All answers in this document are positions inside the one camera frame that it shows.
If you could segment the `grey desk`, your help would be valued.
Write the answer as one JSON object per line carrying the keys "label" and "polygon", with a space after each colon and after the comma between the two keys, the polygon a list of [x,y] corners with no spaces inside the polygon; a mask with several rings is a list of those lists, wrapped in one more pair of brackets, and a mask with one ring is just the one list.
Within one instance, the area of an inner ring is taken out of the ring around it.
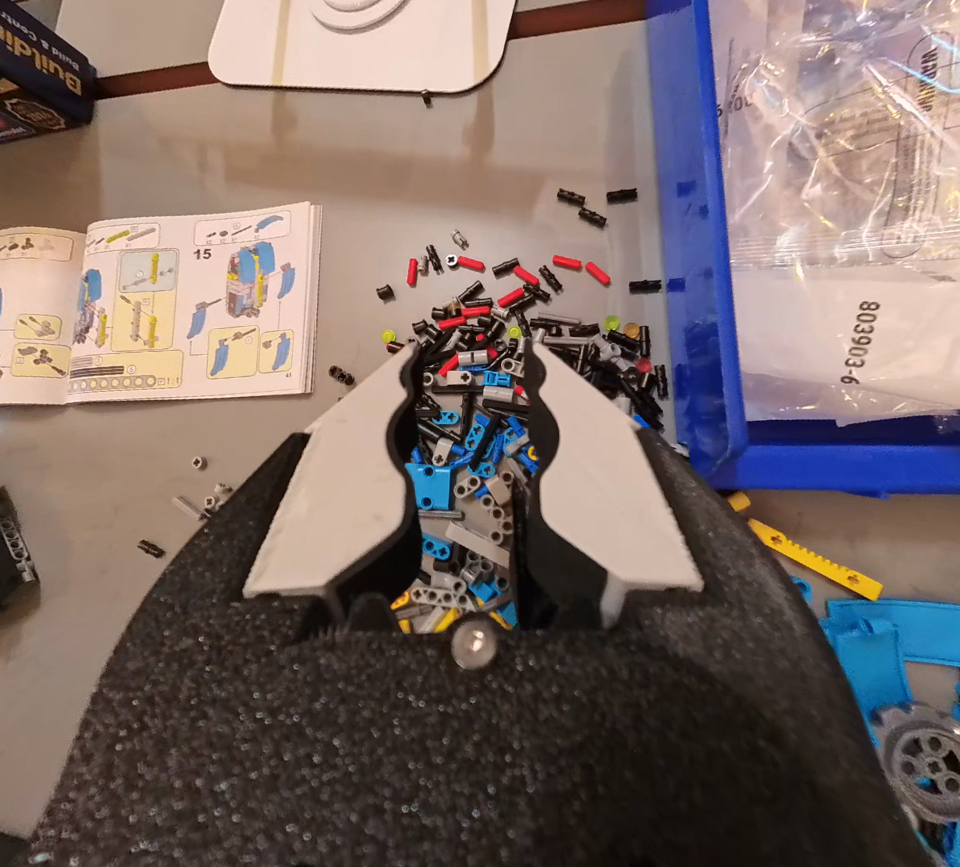
{"label": "grey desk", "polygon": [[[58,27],[110,93],[94,124],[2,148],[2,225],[83,231],[102,219],[322,206],[311,395],[2,408],[2,486],[40,576],[2,613],[2,832],[29,837],[90,694],[139,603],[196,530],[195,504],[237,487],[361,379],[443,290],[402,286],[409,257],[460,229],[482,258],[528,269],[584,240],[615,280],[561,300],[651,326],[667,353],[643,0],[519,0],[496,74],[434,98],[241,90],[207,83],[223,0],[62,0]],[[208,467],[191,467],[194,456]],[[167,551],[154,559],[141,539]]]}

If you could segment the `grey spoked wheel hub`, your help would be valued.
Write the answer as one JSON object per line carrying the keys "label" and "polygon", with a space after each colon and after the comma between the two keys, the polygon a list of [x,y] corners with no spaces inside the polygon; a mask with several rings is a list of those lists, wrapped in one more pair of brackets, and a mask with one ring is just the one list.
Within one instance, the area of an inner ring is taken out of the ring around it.
{"label": "grey spoked wheel hub", "polygon": [[959,819],[959,722],[921,703],[876,711],[872,726],[884,774],[897,800],[917,822]]}

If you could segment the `blue flat panel piece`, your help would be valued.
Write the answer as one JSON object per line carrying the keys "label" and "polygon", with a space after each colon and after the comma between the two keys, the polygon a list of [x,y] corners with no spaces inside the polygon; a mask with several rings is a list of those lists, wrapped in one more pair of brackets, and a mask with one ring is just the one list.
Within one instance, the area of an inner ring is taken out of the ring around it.
{"label": "blue flat panel piece", "polygon": [[867,727],[881,708],[912,702],[906,664],[959,669],[959,606],[828,600],[820,620]]}

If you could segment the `yellow toothed rack beam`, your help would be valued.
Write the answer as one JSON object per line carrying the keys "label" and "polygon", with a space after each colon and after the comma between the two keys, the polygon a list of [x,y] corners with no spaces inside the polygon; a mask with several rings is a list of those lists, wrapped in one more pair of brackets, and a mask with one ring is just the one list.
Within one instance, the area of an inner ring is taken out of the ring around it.
{"label": "yellow toothed rack beam", "polygon": [[782,557],[858,597],[869,601],[878,601],[881,598],[883,585],[870,576],[805,548],[782,532],[758,520],[751,518],[747,520],[747,524],[766,547]]}

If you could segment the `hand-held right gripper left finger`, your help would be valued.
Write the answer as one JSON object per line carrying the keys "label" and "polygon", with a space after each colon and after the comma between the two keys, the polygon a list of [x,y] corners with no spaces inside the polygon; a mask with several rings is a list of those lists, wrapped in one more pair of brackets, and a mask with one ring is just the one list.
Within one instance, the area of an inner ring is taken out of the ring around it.
{"label": "hand-held right gripper left finger", "polygon": [[406,463],[418,440],[421,349],[413,344],[329,407],[308,439],[246,576],[243,597],[309,597],[328,621],[397,621],[421,569]]}

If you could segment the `blue grey toy robot model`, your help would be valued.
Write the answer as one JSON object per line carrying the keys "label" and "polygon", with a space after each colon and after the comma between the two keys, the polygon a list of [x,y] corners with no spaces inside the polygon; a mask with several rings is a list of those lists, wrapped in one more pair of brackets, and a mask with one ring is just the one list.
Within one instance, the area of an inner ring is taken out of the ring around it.
{"label": "blue grey toy robot model", "polygon": [[23,534],[18,512],[7,489],[1,487],[1,609],[35,592],[40,584],[34,558]]}

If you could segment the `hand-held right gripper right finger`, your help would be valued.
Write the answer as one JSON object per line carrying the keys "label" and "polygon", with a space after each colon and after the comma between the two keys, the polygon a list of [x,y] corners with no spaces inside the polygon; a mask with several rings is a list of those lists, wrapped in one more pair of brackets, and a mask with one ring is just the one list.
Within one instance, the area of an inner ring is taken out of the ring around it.
{"label": "hand-held right gripper right finger", "polygon": [[542,343],[524,388],[537,470],[523,572],[536,625],[611,629],[638,595],[700,597],[699,569],[651,453],[671,455]]}

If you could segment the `dark toy kit box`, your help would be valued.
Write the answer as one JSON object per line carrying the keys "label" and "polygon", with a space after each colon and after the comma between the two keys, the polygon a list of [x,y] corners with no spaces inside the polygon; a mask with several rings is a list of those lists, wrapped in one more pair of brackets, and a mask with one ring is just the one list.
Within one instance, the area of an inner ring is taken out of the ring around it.
{"label": "dark toy kit box", "polygon": [[15,0],[1,0],[1,142],[90,125],[90,60]]}

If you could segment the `blue storage bin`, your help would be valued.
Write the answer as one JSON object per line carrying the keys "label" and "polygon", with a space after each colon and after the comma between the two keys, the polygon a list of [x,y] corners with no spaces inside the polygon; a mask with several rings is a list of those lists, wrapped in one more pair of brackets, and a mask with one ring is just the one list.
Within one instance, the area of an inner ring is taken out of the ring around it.
{"label": "blue storage bin", "polygon": [[932,417],[854,426],[747,419],[709,0],[646,0],[659,216],[678,440],[718,489],[957,495],[958,436]]}

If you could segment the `clear plastic bags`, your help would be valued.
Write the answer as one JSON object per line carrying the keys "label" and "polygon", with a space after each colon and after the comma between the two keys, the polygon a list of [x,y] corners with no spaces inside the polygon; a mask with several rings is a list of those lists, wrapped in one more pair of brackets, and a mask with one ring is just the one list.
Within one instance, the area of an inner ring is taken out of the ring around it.
{"label": "clear plastic bags", "polygon": [[959,408],[959,0],[708,0],[751,420]]}

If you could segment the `open instruction booklet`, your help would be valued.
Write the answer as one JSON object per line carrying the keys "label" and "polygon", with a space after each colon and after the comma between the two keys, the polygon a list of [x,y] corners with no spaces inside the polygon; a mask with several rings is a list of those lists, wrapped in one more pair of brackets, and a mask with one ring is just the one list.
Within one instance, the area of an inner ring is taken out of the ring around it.
{"label": "open instruction booklet", "polygon": [[1,405],[310,394],[322,208],[1,231]]}

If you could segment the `pile of small brick parts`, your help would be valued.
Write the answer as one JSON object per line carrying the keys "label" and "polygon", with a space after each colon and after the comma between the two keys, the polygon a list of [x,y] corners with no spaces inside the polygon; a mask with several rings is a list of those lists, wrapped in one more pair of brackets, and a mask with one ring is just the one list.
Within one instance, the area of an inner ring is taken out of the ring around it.
{"label": "pile of small brick parts", "polygon": [[[583,323],[554,316],[530,318],[563,292],[556,270],[593,277],[608,287],[610,273],[592,261],[553,257],[539,279],[516,258],[496,264],[497,279],[512,273],[516,289],[487,295],[476,281],[450,304],[414,326],[421,389],[415,400],[417,440],[406,463],[421,528],[420,570],[405,592],[397,619],[424,619],[423,608],[493,617],[512,629],[611,634],[640,633],[678,594],[630,597],[610,629],[560,629],[533,622],[534,590],[523,571],[529,494],[538,469],[529,430],[524,381],[526,350],[541,343],[642,429],[663,430],[666,370],[650,364],[645,326],[618,321]],[[651,453],[661,487],[678,504],[671,458]]]}

